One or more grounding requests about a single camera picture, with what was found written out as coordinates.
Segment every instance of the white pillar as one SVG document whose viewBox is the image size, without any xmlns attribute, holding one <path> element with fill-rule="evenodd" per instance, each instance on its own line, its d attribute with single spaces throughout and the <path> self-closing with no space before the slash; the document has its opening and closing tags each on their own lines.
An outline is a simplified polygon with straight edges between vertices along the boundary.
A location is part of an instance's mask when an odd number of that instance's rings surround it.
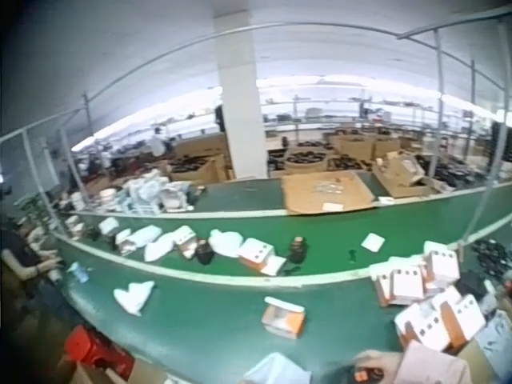
<svg viewBox="0 0 512 384">
<path fill-rule="evenodd" d="M 243 11 L 214 20 L 216 32 L 250 25 Z M 236 178 L 267 178 L 266 140 L 251 31 L 215 39 L 222 112 Z"/>
</svg>

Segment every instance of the sleeve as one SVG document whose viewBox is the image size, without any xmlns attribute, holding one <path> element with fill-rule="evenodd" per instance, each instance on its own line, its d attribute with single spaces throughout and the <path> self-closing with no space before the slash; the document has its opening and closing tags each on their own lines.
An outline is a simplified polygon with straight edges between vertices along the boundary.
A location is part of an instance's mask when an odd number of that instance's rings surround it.
<svg viewBox="0 0 512 384">
<path fill-rule="evenodd" d="M 394 384 L 416 383 L 473 384 L 466 362 L 413 341 L 404 354 Z"/>
</svg>

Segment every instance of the metal frame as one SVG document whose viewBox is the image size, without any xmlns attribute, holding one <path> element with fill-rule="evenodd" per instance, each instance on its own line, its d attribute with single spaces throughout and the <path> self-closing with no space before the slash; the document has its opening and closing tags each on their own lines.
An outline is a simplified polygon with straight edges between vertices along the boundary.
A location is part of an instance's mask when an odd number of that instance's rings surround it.
<svg viewBox="0 0 512 384">
<path fill-rule="evenodd" d="M 110 89 L 111 87 L 115 86 L 116 84 L 118 84 L 119 82 L 124 80 L 125 78 L 131 76 L 133 73 L 137 72 L 141 68 L 144 68 L 144 67 L 146 67 L 146 66 L 148 66 L 148 65 L 150 65 L 150 64 L 152 64 L 152 63 L 154 63 L 154 62 L 160 60 L 161 58 L 164 58 L 164 57 L 166 57 L 166 56 L 168 56 L 170 54 L 177 53 L 177 52 L 179 52 L 181 50 L 184 50 L 184 49 L 186 49 L 188 47 L 191 47 L 191 46 L 195 46 L 195 45 L 200 44 L 202 42 L 207 42 L 209 40 L 214 40 L 216 38 L 220 38 L 220 37 L 228 36 L 228 35 L 232 35 L 232 34 L 237 34 L 237 33 L 241 33 L 241 32 L 248 32 L 248 31 L 254 31 L 254 30 L 263 30 L 263 29 L 267 29 L 267 28 L 275 28 L 275 27 L 280 27 L 280 26 L 328 26 L 328 27 L 337 26 L 337 27 L 342 27 L 342 28 L 352 28 L 352 29 L 356 29 L 356 30 L 367 30 L 367 31 L 370 31 L 370 32 L 375 32 L 375 33 L 380 33 L 380 34 L 387 34 L 389 36 L 396 37 L 397 39 L 407 39 L 407 40 L 409 40 L 411 42 L 415 42 L 415 43 L 419 44 L 420 46 L 424 46 L 424 47 L 430 48 L 432 50 L 436 50 L 436 55 L 437 55 L 437 59 L 438 59 L 437 60 L 438 61 L 438 88 L 439 88 L 439 91 L 441 92 L 441 94 L 444 94 L 444 92 L 443 92 L 444 91 L 444 76 L 443 76 L 444 73 L 443 73 L 443 68 L 442 68 L 442 56 L 445 55 L 446 57 L 455 60 L 456 62 L 460 63 L 461 65 L 463 65 L 463 66 L 465 66 L 467 68 L 471 68 L 471 73 L 472 73 L 472 92 L 471 92 L 472 93 L 472 101 L 474 100 L 474 83 L 475 83 L 475 81 L 473 81 L 473 79 L 476 76 L 476 74 L 479 74 L 485 80 L 487 80 L 490 83 L 494 84 L 497 88 L 499 88 L 500 90 L 502 90 L 504 92 L 504 95 L 505 95 L 505 108 L 504 108 L 505 109 L 505 117 L 504 118 L 505 118 L 505 121 L 506 121 L 506 114 L 507 114 L 507 111 L 509 109 L 509 91 L 510 91 L 510 56 L 507 58 L 507 54 L 510 51 L 508 50 L 509 49 L 509 44 L 508 44 L 508 39 L 507 39 L 507 36 L 506 36 L 506 29 L 505 29 L 505 25 L 504 25 L 503 21 L 499 22 L 499 34 L 500 34 L 500 39 L 501 39 L 501 42 L 502 42 L 503 54 L 505 55 L 506 84 L 505 84 L 504 87 L 500 86 L 500 84 L 498 84 L 495 80 L 493 80 L 492 78 L 490 78 L 489 76 L 487 76 L 486 74 L 481 72 L 480 70 L 476 70 L 476 68 L 474 67 L 474 62 L 472 62 L 471 64 L 468 64 L 467 62 L 464 62 L 463 60 L 461 60 L 460 58 L 454 56 L 453 54 L 450 54 L 448 52 L 443 51 L 442 50 L 442 46 L 441 46 L 441 39 L 439 37 L 438 30 L 441 29 L 441 28 L 444 28 L 444 27 L 456 26 L 456 25 L 463 24 L 463 23 L 468 23 L 468 22 L 477 22 L 477 21 L 482 21 L 482 20 L 489 20 L 489 19 L 492 19 L 492 18 L 503 18 L 503 17 L 508 16 L 510 14 L 512 14 L 512 6 L 504 6 L 502 8 L 498 8 L 496 10 L 490 10 L 490 11 L 481 12 L 481 13 L 478 13 L 478 14 L 467 15 L 467 16 L 463 16 L 463 17 L 451 18 L 451 19 L 449 19 L 449 20 L 447 20 L 445 22 L 441 22 L 441 23 L 434 24 L 434 25 L 431 25 L 431 26 L 424 26 L 424 27 L 421 27 L 421 28 L 417 28 L 417 29 L 411 30 L 409 32 L 405 32 L 404 34 L 397 34 L 395 32 L 391 32 L 391 31 L 388 31 L 388 30 L 382 30 L 382 29 L 379 29 L 379 28 L 371 27 L 371 26 L 358 26 L 358 25 L 347 24 L 347 23 L 328 23 L 328 22 L 272 22 L 272 23 L 259 24 L 259 25 L 253 25 L 253 26 L 245 26 L 245 27 L 242 27 L 242 28 L 235 28 L 235 29 L 232 29 L 232 30 L 227 30 L 227 31 L 223 31 L 223 32 L 215 33 L 215 34 L 209 34 L 207 36 L 202 36 L 202 37 L 196 38 L 196 39 L 194 39 L 192 41 L 189 41 L 189 42 L 186 42 L 184 44 L 181 44 L 180 46 L 177 46 L 177 47 L 175 47 L 172 50 L 169 50 L 169 51 L 167 51 L 167 52 L 165 52 L 163 54 L 160 54 L 159 56 L 156 56 L 155 58 L 152 58 L 151 60 L 148 60 L 148 61 L 144 62 L 143 64 L 141 64 L 139 66 L 136 66 L 132 70 L 124 73 L 122 76 L 116 78 L 115 80 L 113 80 L 112 82 L 110 82 L 109 84 L 107 84 L 106 86 L 101 88 L 91 98 L 89 98 L 87 96 L 87 94 L 84 93 L 84 95 L 83 95 L 84 107 L 81 107 L 81 108 L 78 108 L 78 109 L 75 109 L 75 110 L 69 110 L 69 111 L 66 111 L 66 112 L 62 112 L 60 114 L 56 114 L 56 115 L 50 116 L 48 118 L 41 119 L 41 120 L 39 120 L 37 122 L 33 122 L 33 123 L 31 123 L 31 124 L 29 124 L 27 126 L 19 128 L 19 129 L 13 131 L 13 132 L 10 132 L 9 134 L 7 134 L 5 136 L 0 137 L 0 143 L 4 142 L 5 140 L 7 140 L 9 138 L 12 138 L 12 137 L 18 135 L 18 134 L 21 134 L 23 136 L 24 147 L 25 147 L 25 150 L 27 152 L 27 157 L 29 158 L 29 162 L 30 162 L 30 170 L 31 170 L 31 172 L 32 172 L 32 174 L 34 176 L 34 180 L 36 181 L 38 190 L 42 194 L 42 198 L 43 198 L 45 204 L 47 205 L 47 209 L 49 210 L 49 212 L 50 212 L 50 214 L 52 216 L 55 216 L 55 213 L 52 211 L 50 203 L 48 202 L 48 199 L 46 198 L 46 195 L 44 194 L 44 190 L 43 190 L 42 185 L 41 185 L 41 180 L 40 180 L 39 176 L 37 175 L 37 170 L 35 169 L 34 158 L 33 158 L 32 152 L 31 152 L 30 141 L 28 139 L 27 132 L 28 132 L 28 130 L 30 128 L 33 128 L 33 127 L 35 127 L 35 126 L 37 126 L 39 124 L 42 124 L 42 123 L 47 122 L 49 120 L 52 120 L 54 118 L 58 118 L 58 117 L 61 117 L 61 116 L 64 116 L 64 115 L 69 115 L 68 119 L 65 120 L 63 124 L 60 125 L 59 130 L 60 130 L 60 134 L 61 134 L 61 138 L 62 138 L 62 143 L 63 143 L 63 145 L 65 147 L 66 157 L 67 157 L 68 163 L 70 165 L 71 171 L 73 173 L 73 176 L 77 180 L 77 184 L 78 184 L 80 190 L 82 191 L 82 193 L 84 195 L 84 199 L 86 200 L 86 203 L 89 203 L 88 202 L 88 195 L 86 193 L 85 187 L 84 187 L 84 185 L 82 183 L 82 180 L 79 177 L 79 174 L 78 174 L 78 172 L 76 170 L 76 167 L 74 166 L 74 161 L 73 161 L 72 153 L 70 151 L 70 146 L 69 146 L 69 143 L 67 141 L 66 132 L 64 131 L 64 127 L 80 112 L 80 110 L 82 110 L 82 109 L 86 110 L 87 124 L 89 126 L 89 129 L 93 133 L 93 137 L 94 137 L 94 131 L 93 131 L 93 126 L 92 126 L 92 118 L 91 118 L 91 115 L 90 115 L 90 103 L 93 100 L 95 100 L 96 98 L 98 98 L 99 96 L 101 96 L 103 93 L 105 93 L 108 89 Z M 432 46 L 431 44 L 422 42 L 420 40 L 417 40 L 415 38 L 412 38 L 412 36 L 415 36 L 416 34 L 421 34 L 423 32 L 427 32 L 427 31 L 431 31 L 431 30 L 434 32 L 434 37 L 435 37 L 435 45 L 434 46 Z M 436 149 L 435 149 L 435 151 L 436 152 L 438 152 L 438 144 L 439 144 L 440 137 L 441 137 L 440 132 L 441 132 L 441 125 L 442 125 L 442 118 L 443 118 L 443 113 L 442 112 L 443 112 L 443 101 L 440 98 L 439 99 L 439 111 L 438 111 L 438 130 L 436 132 L 436 139 L 435 139 L 435 142 L 436 142 Z M 478 220 L 478 218 L 479 218 L 479 216 L 481 214 L 481 211 L 483 210 L 483 206 L 485 205 L 485 202 L 486 202 L 486 200 L 488 198 L 488 194 L 490 192 L 490 188 L 492 187 L 491 184 L 492 184 L 493 180 L 495 179 L 496 173 L 498 171 L 498 164 L 501 162 L 501 156 L 502 156 L 502 152 L 503 152 L 503 149 L 504 149 L 504 146 L 505 146 L 505 143 L 504 143 L 504 140 L 503 140 L 505 132 L 506 132 L 506 124 L 503 123 L 501 131 L 500 131 L 500 140 L 498 141 L 498 148 L 496 150 L 496 156 L 495 156 L 495 159 L 494 159 L 494 162 L 493 162 L 493 167 L 492 167 L 492 170 L 491 170 L 490 183 L 489 183 L 489 185 L 488 185 L 488 187 L 486 189 L 486 192 L 484 193 L 484 196 L 482 196 L 482 201 L 481 201 L 480 206 L 477 209 L 477 212 L 475 212 L 474 220 L 470 224 L 470 227 L 468 227 L 468 232 L 470 232 L 470 229 L 472 229 L 471 227 L 474 226 L 474 224 L 476 223 L 476 221 Z M 98 150 L 98 144 L 96 142 L 94 142 L 94 144 L 96 145 L 97 150 Z M 435 171 L 435 163 L 436 163 L 436 161 L 437 161 L 437 155 L 434 156 L 434 160 L 430 164 L 429 175 L 432 175 L 433 172 Z"/>
</svg>

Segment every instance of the orange box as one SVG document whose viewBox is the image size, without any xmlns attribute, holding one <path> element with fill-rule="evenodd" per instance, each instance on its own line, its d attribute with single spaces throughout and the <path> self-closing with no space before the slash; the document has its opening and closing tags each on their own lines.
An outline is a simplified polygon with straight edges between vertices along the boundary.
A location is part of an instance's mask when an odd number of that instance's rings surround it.
<svg viewBox="0 0 512 384">
<path fill-rule="evenodd" d="M 262 323 L 266 330 L 284 338 L 298 338 L 306 320 L 306 309 L 269 296 L 265 302 L 268 307 Z"/>
</svg>

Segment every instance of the label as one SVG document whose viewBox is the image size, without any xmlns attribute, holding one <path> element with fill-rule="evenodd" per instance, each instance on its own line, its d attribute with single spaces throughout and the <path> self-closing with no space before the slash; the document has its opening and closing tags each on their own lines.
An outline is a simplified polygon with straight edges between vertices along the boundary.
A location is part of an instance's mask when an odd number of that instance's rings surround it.
<svg viewBox="0 0 512 384">
<path fill-rule="evenodd" d="M 333 202 L 324 202 L 322 210 L 325 212 L 342 212 L 343 204 L 336 204 Z"/>
</svg>

